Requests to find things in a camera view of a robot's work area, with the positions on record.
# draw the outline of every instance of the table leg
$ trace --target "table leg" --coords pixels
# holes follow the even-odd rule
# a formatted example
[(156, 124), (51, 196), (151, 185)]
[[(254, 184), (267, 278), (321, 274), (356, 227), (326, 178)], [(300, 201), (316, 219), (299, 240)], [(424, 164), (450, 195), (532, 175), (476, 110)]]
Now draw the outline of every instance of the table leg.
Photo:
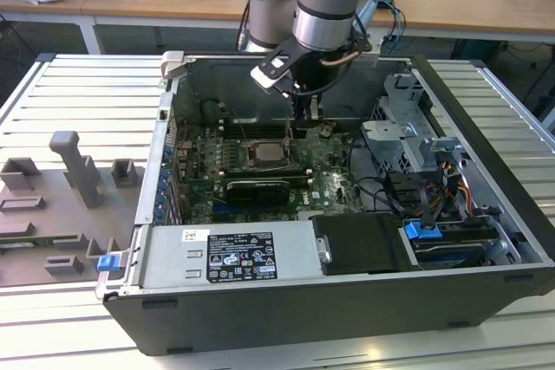
[(542, 126), (548, 132), (555, 131), (555, 107), (552, 108), (551, 112), (546, 115), (545, 119), (541, 122)]
[(162, 28), (160, 26), (154, 26), (154, 43), (157, 47), (163, 47), (164, 44), (164, 37), (162, 36)]
[(104, 54), (104, 45), (98, 35), (98, 29), (92, 22), (79, 23), (81, 34), (89, 54)]

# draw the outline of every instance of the aluminum profile table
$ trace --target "aluminum profile table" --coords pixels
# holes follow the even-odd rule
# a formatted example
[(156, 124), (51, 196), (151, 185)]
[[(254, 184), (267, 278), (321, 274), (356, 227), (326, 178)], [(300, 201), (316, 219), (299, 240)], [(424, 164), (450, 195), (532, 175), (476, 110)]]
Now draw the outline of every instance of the aluminum profile table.
[[(555, 225), (555, 139), (487, 68), (431, 60), (476, 126)], [(455, 136), (438, 108), (432, 114)]]
[(31, 157), (37, 168), (63, 167), (50, 151), (57, 130), (79, 133), (96, 167), (118, 158), (146, 166), (158, 113), (160, 56), (57, 55), (36, 62), (0, 109), (0, 169)]
[[(58, 55), (50, 63), (35, 64), (0, 111), (1, 150), (17, 154), (17, 149), (33, 147), (39, 157), (48, 146), (44, 126), (55, 122), (75, 128), (79, 121), (82, 144), (90, 146), (98, 164), (110, 145), (110, 151), (137, 152), (137, 163), (146, 162), (156, 104), (142, 99), (155, 102), (164, 90), (154, 71), (159, 62), (158, 56)], [(555, 179), (552, 137), (487, 70), (469, 62), (431, 63), (544, 212), (552, 214), (555, 197), (549, 184), (541, 186)], [(21, 120), (27, 121), (24, 130)], [(37, 164), (58, 166), (59, 161), (48, 157)], [(555, 367), (555, 292), (519, 300), (477, 328), (151, 358), (111, 318), (94, 287), (95, 282), (77, 282), (56, 290), (48, 285), (0, 289), (2, 369)]]

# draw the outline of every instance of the power supply label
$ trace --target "power supply label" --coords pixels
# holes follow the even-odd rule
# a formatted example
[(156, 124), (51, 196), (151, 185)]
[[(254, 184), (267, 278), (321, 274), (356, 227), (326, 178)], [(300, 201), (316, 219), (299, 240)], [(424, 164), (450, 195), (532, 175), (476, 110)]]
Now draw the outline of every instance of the power supply label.
[(211, 234), (206, 270), (210, 283), (278, 279), (272, 234)]

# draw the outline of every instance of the robotic arm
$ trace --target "robotic arm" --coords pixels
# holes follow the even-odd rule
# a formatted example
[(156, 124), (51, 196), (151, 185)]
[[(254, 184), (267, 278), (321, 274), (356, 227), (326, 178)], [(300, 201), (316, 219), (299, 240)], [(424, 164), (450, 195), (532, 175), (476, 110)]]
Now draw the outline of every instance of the robotic arm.
[(370, 50), (358, 0), (251, 0), (247, 50), (270, 51), (251, 76), (293, 100), (308, 116), (312, 97), (337, 84), (352, 61)]

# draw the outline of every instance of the blue latch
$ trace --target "blue latch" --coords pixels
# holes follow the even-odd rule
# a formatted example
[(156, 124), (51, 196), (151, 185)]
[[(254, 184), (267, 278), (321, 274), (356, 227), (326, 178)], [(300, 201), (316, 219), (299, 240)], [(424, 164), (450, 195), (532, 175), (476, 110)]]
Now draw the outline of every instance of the blue latch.
[(98, 259), (96, 269), (99, 272), (119, 272), (121, 255), (103, 255)]
[(436, 225), (433, 229), (422, 228), (420, 221), (411, 221), (405, 225), (405, 232), (407, 233), (408, 239), (413, 240), (415, 238), (442, 238), (440, 228)]

